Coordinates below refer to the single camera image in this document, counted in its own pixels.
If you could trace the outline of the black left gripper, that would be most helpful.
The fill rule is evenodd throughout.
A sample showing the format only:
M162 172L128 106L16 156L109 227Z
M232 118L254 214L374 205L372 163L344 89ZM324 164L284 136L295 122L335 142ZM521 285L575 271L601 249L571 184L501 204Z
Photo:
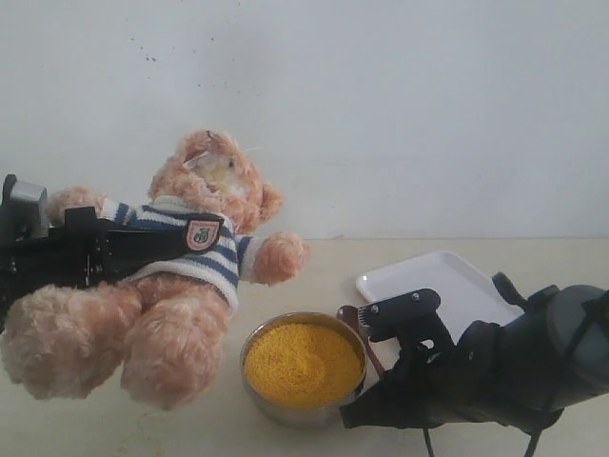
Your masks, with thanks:
M46 285L89 288L122 280L141 268L186 254L204 254L218 243L224 219L211 213L189 217L180 227L136 228L96 217L94 208L69 209L67 222L44 238L19 238L5 177L1 192L1 323L20 298Z

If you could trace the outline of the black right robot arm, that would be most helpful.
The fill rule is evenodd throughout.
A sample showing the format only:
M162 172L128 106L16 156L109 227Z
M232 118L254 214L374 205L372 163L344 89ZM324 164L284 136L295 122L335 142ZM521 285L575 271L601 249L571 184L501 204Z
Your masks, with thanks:
M396 363L352 403L347 428L434 428L497 423L533 433L563 410L608 391L608 293L550 286L520 295L503 273L493 284L520 308L511 322L472 322L453 339L440 294L421 288L361 307L369 339L396 339Z

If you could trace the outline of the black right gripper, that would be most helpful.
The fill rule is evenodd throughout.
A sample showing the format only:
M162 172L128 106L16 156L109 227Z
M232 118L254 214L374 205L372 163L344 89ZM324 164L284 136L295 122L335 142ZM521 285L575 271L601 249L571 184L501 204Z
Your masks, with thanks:
M392 368L340 408L346 428L437 428L481 420L481 352L468 335L435 346L403 341Z

